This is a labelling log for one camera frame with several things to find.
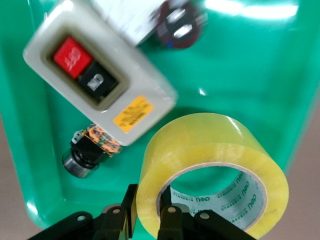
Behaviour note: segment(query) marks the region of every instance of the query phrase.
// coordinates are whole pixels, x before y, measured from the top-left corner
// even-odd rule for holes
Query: yellow sticker
[[[128,133],[138,122],[147,116],[154,106],[147,99],[140,95],[133,100],[118,116],[113,119],[124,133]]]

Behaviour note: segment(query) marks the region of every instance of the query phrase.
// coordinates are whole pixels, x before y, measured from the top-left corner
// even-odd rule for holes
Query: roll of tape
[[[213,210],[256,239],[280,220],[289,188],[279,166],[240,122],[195,113],[162,127],[145,151],[136,206],[142,225],[154,238],[160,228],[160,198],[171,182],[189,171],[215,166],[234,168],[239,174],[213,195],[190,196],[171,188],[172,203],[188,206],[190,213]]]

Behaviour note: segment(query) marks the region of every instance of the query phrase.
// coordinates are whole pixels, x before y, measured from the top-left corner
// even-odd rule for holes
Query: table surface
[[[319,123],[320,106],[311,119],[287,176],[290,187],[288,208],[280,222],[262,240],[319,238]],[[40,229],[27,216],[1,119],[0,154],[0,238],[26,240],[38,233]]]

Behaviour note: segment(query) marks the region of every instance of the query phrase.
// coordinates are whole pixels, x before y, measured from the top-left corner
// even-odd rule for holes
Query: screw
[[[171,206],[171,207],[168,208],[168,212],[173,214],[173,213],[176,212],[176,209],[173,206]]]
[[[83,221],[85,219],[86,219],[86,216],[81,215],[81,216],[78,216],[78,218],[76,220],[80,222],[80,221]]]
[[[112,213],[113,214],[118,214],[118,213],[120,213],[120,209],[119,208],[113,209]]]
[[[200,218],[202,218],[202,219],[209,219],[210,216],[209,216],[208,213],[203,212],[203,213],[200,214]]]

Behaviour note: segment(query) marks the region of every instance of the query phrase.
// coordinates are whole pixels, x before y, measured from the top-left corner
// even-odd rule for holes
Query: switch box
[[[176,104],[168,80],[82,0],[62,0],[23,52],[26,63],[123,146]]]

